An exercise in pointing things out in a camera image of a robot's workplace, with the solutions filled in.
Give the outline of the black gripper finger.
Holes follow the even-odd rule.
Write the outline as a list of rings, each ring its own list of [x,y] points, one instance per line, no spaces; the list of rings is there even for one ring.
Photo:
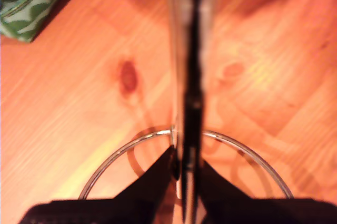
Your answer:
[[[201,200],[207,223],[248,223],[241,203],[250,197],[218,174],[206,161],[201,168]]]
[[[173,222],[173,157],[174,149],[169,147],[141,177],[115,197],[116,223]]]

